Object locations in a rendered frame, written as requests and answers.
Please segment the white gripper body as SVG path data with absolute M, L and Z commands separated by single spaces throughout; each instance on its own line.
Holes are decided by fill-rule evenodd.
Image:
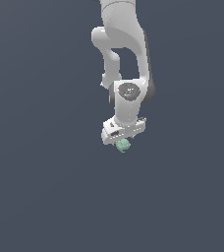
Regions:
M 115 122 L 115 117 L 111 117 L 103 123 L 101 139 L 104 145 L 115 145 L 117 141 L 131 138 L 145 130 L 146 118 L 138 118 L 132 126 L 120 126 Z

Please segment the small pale green object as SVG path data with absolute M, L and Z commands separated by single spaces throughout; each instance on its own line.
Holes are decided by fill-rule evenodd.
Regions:
M 116 142 L 116 148 L 122 153 L 131 146 L 127 139 L 122 139 Z

